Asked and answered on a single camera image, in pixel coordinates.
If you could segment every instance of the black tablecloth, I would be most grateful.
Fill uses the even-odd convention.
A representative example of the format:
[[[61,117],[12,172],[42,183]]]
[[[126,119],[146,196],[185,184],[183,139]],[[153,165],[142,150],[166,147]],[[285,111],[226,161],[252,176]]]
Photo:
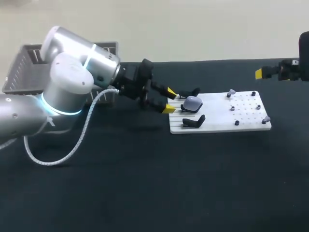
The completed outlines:
[[[2,150],[0,231],[308,231],[309,84],[254,79],[278,61],[154,70],[176,92],[259,91],[270,131],[172,135],[167,115],[119,97],[114,108],[95,109],[80,149],[62,166],[33,163],[21,139]],[[34,155],[66,155],[86,113],[69,133],[31,138]]]

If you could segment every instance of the black object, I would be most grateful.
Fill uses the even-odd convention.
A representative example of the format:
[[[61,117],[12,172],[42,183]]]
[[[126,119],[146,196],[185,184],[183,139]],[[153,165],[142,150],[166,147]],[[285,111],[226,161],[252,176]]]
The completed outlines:
[[[189,112],[189,113],[194,113],[194,114],[196,114],[196,113],[200,110],[200,108],[202,107],[202,105],[203,105],[203,102],[201,103],[201,105],[200,105],[196,110],[188,110],[188,109],[185,109],[185,108],[183,107],[183,104],[180,105],[180,108],[181,108],[182,112]]]
[[[162,96],[175,99],[176,95],[168,91],[168,87],[163,85],[158,85],[157,82],[152,81],[150,87],[157,92],[159,92]]]
[[[278,66],[264,66],[261,68],[262,79],[268,79],[278,74],[279,81],[296,81],[300,78],[300,66],[296,62],[298,62],[296,59],[284,59],[278,63]]]
[[[119,90],[119,95],[132,100],[138,99],[142,109],[151,107],[161,113],[164,110],[162,107],[165,108],[166,105],[161,102],[155,103],[153,99],[148,100],[149,87],[171,99],[174,99],[176,95],[170,93],[167,87],[152,81],[153,69],[154,64],[147,59],[144,59],[138,66],[122,64],[112,86]]]
[[[180,91],[179,92],[179,98],[187,98],[189,96],[196,97],[200,93],[200,88],[195,88],[193,91]]]
[[[200,128],[203,122],[205,121],[205,115],[202,115],[198,121],[193,121],[187,118],[183,119],[183,126],[184,127],[195,127]]]
[[[299,37],[298,49],[300,78],[309,81],[309,31]]]

